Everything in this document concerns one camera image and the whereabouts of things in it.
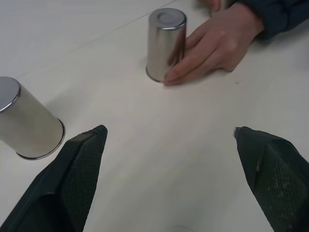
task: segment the white table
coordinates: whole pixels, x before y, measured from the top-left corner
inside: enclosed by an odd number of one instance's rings
[[[253,44],[232,73],[166,88],[145,73],[145,14],[171,0],[134,0],[133,6],[100,1],[100,7],[79,0],[60,9],[61,1],[46,0],[43,13],[41,1],[28,1],[32,16],[24,13],[23,23],[47,34],[27,37],[33,47],[20,57],[23,40],[7,35],[11,47],[18,44],[14,58],[1,58],[7,64],[1,75],[16,77],[63,120],[66,140],[99,124],[109,130],[85,232],[162,232],[169,225],[195,232],[272,231],[246,183],[233,128],[284,137],[309,160],[309,30],[302,26],[271,44]],[[15,2],[14,10],[22,9]],[[192,5],[166,5],[187,14],[189,32],[207,18],[205,9]],[[57,23],[48,24],[54,8]],[[58,40],[65,36],[69,45]],[[27,161],[0,142],[0,223],[56,154]]]

